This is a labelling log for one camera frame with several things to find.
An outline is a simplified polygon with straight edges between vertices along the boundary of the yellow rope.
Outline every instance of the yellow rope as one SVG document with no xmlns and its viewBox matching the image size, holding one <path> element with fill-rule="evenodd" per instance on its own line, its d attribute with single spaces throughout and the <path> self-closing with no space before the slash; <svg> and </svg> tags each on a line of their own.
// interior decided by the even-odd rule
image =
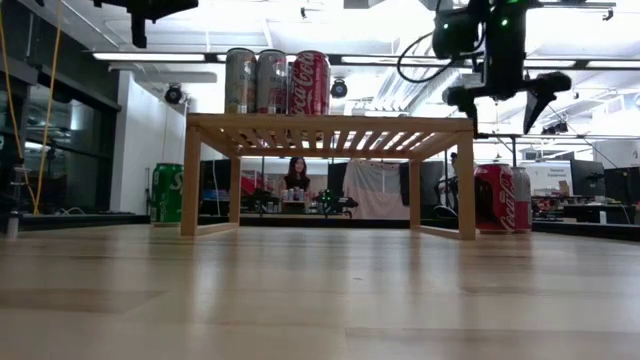
<svg viewBox="0 0 640 360">
<path fill-rule="evenodd" d="M 38 174 L 38 192 L 33 206 L 33 213 L 38 214 L 40 204 L 40 194 L 42 192 L 42 174 L 44 173 L 44 161 L 47 157 L 47 138 L 49 136 L 49 119 L 51 119 L 51 109 L 53 107 L 53 91 L 56 83 L 56 70 L 58 68 L 58 50 L 60 49 L 60 34 L 62 26 L 62 0 L 58 0 L 56 5 L 56 19 L 58 29 L 56 31 L 56 45 L 53 50 L 53 66 L 51 67 L 51 83 L 49 84 L 49 106 L 47 107 L 47 120 L 44 123 L 44 137 L 42 139 L 42 155 L 40 156 L 40 172 Z"/>
<path fill-rule="evenodd" d="M 18 158 L 20 159 L 20 166 L 24 169 L 24 156 L 22 154 L 22 145 L 20 143 L 20 134 L 18 133 L 18 122 L 16 120 L 16 111 L 13 107 L 13 96 L 11 92 L 11 80 L 9 75 L 9 61 L 7 59 L 7 42 L 4 37 L 4 23 L 2 21 L 2 9 L 0 9 L 0 41 L 2 41 L 2 61 L 4 62 L 4 80 L 7 84 L 7 99 L 9 100 L 9 112 L 11 113 L 11 121 L 13 122 L 13 135 L 16 140 L 16 147 L 18 148 Z M 29 185 L 29 175 L 24 170 L 24 181 L 29 190 L 31 196 L 31 203 L 35 205 L 36 198 L 33 196 L 33 190 Z"/>
</svg>

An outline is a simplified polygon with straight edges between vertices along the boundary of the dark hair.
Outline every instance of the dark hair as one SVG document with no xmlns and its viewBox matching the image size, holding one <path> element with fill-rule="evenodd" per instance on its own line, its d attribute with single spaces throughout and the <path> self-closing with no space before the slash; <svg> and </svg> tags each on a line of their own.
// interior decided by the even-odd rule
<svg viewBox="0 0 640 360">
<path fill-rule="evenodd" d="M 291 160 L 289 161 L 289 172 L 287 172 L 287 176 L 292 180 L 298 178 L 296 176 L 296 162 L 298 162 L 298 159 L 302 160 L 302 163 L 304 164 L 304 168 L 300 173 L 300 179 L 307 178 L 307 162 L 304 161 L 303 157 L 292 157 Z"/>
</svg>

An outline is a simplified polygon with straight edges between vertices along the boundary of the soda can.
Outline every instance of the soda can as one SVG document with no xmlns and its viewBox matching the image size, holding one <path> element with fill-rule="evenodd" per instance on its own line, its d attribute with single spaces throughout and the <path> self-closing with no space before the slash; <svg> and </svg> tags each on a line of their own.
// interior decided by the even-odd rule
<svg viewBox="0 0 640 360">
<path fill-rule="evenodd" d="M 256 112 L 256 55 L 253 51 L 233 48 L 227 52 L 225 64 L 224 112 L 251 114 Z"/>
<path fill-rule="evenodd" d="M 178 224 L 182 219 L 182 180 L 180 164 L 160 163 L 153 170 L 151 223 Z"/>
<path fill-rule="evenodd" d="M 328 115 L 331 69 L 327 55 L 302 51 L 291 68 L 289 114 Z"/>
<path fill-rule="evenodd" d="M 533 214 L 531 211 L 531 179 L 525 168 L 514 167 L 513 186 L 516 202 L 515 232 L 529 232 L 533 226 Z"/>
<path fill-rule="evenodd" d="M 480 165 L 475 170 L 476 227 L 480 232 L 510 233 L 515 228 L 515 188 L 508 165 Z"/>
<path fill-rule="evenodd" d="M 258 113 L 287 113 L 287 55 L 279 50 L 264 50 L 258 58 L 256 103 Z"/>
</svg>

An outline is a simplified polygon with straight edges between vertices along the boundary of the white curtain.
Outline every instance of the white curtain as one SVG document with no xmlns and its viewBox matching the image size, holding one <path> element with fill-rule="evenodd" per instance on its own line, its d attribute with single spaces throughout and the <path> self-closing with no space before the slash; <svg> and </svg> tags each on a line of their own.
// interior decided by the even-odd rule
<svg viewBox="0 0 640 360">
<path fill-rule="evenodd" d="M 344 177 L 344 195 L 359 203 L 354 219 L 409 219 L 400 196 L 400 165 L 351 160 Z"/>
</svg>

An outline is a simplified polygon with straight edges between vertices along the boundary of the coca-cola can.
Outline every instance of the coca-cola can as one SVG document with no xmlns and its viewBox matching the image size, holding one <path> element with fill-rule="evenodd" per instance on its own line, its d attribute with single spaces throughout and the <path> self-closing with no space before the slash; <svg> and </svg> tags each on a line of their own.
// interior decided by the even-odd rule
<svg viewBox="0 0 640 360">
<path fill-rule="evenodd" d="M 262 51 L 258 58 L 258 113 L 287 113 L 287 80 L 287 55 L 279 50 Z"/>
<path fill-rule="evenodd" d="M 331 69 L 327 55 L 302 51 L 291 70 L 289 114 L 328 115 Z"/>
<path fill-rule="evenodd" d="M 515 232 L 529 232 L 533 225 L 533 214 L 531 211 L 531 179 L 525 168 L 514 167 L 513 186 L 515 189 L 516 201 L 516 225 Z"/>
<path fill-rule="evenodd" d="M 510 233 L 515 228 L 515 189 L 508 165 L 480 165 L 475 170 L 476 226 L 480 232 Z"/>
<path fill-rule="evenodd" d="M 250 114 L 256 112 L 256 55 L 244 48 L 227 52 L 224 83 L 224 112 Z"/>
</svg>

